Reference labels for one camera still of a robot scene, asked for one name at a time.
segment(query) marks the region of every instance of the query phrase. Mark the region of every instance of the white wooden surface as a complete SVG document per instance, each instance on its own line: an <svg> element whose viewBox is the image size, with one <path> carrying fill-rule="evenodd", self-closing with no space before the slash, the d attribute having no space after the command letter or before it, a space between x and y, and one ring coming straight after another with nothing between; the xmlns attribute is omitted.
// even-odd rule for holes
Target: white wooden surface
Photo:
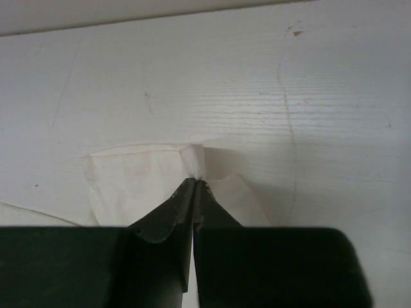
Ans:
<svg viewBox="0 0 411 308"><path fill-rule="evenodd" d="M0 201L84 224L82 156L201 142L273 225L343 230L376 307L411 307L410 15L322 0L2 37Z"/></svg>

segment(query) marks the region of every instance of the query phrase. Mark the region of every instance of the white painted wood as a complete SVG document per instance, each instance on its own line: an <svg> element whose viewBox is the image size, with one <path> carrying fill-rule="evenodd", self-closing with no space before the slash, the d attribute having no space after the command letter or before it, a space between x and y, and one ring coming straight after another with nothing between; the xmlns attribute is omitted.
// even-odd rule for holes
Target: white painted wood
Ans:
<svg viewBox="0 0 411 308"><path fill-rule="evenodd" d="M410 307L410 14L323 0L0 38L0 201L85 223L82 156L201 142L272 224L343 230L376 307Z"/></svg>

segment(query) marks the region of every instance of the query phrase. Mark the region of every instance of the white tissue paper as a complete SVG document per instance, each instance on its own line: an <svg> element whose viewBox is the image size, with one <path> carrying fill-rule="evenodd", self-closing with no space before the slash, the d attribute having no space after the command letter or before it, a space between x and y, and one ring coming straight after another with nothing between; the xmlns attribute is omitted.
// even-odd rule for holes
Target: white tissue paper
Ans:
<svg viewBox="0 0 411 308"><path fill-rule="evenodd" d="M206 180L217 202L246 227L269 226L250 188L237 175L206 178L202 145L150 144L83 158L90 206L99 225L128 226L166 201L185 178ZM198 307L193 255L183 308Z"/></svg>

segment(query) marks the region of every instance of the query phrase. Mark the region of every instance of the wood grain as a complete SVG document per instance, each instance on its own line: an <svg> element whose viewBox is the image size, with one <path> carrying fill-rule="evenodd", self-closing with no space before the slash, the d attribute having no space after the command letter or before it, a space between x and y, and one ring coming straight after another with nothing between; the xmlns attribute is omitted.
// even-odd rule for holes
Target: wood grain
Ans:
<svg viewBox="0 0 411 308"><path fill-rule="evenodd" d="M200 142L273 225L354 242L408 307L411 3L285 4L0 38L0 201L86 223L81 157Z"/></svg>

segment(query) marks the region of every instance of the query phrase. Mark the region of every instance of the scratch mark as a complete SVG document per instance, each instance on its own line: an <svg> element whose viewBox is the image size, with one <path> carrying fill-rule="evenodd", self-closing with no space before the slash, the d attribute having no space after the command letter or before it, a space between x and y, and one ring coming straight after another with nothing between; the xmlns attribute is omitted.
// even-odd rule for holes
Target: scratch mark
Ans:
<svg viewBox="0 0 411 308"><path fill-rule="evenodd" d="M148 99L149 99L150 97L151 97L151 96L149 95L149 93L144 92L144 101L145 101L146 106L147 106L147 108L148 108L148 112L149 112L149 113L152 113L152 107L151 107L151 105L150 105L150 102L148 101Z"/></svg>
<svg viewBox="0 0 411 308"><path fill-rule="evenodd" d="M56 112L55 112L54 117L53 117L53 122L51 123L51 127L52 127L52 128L54 127L54 124L56 123L57 114L58 114L58 111L60 110L60 105L62 104L63 94L64 94L64 91L65 91L65 89L66 89L66 86L67 86L67 84L68 84L68 82L69 82L69 79L70 79L70 76L71 76L71 72L73 71L74 61L76 60L78 48L79 48L79 46L80 46L80 43L81 43L81 41L82 41L82 38L83 38L83 33L80 35L80 38L78 39L76 51L74 52L74 57L73 57L73 60L71 61L71 67L70 67L70 70L69 70L69 74L67 75L66 82L64 83L63 91L62 91L62 93L61 93L61 95L60 95L60 99L58 100L57 109L56 109Z"/></svg>
<svg viewBox="0 0 411 308"><path fill-rule="evenodd" d="M285 107L286 114L287 114L288 130L290 131L290 134L291 134L291 145L292 145L293 162L294 162L294 190L293 190L293 198L291 202L291 208L290 208L290 213L288 215L287 223L289 223L291 220L291 216L292 216L294 205L295 205L295 199L297 197L297 148L295 146L295 135L294 135L294 129L293 129L293 124L291 120L290 106L288 105L288 93L287 93L286 87L284 86L283 80L281 79L281 65L283 64L283 58L285 55L287 36L291 29L292 27L289 27L285 31L283 50L281 51L280 59L279 59L278 66L277 66L277 82L279 84L281 92L283 93L284 107Z"/></svg>

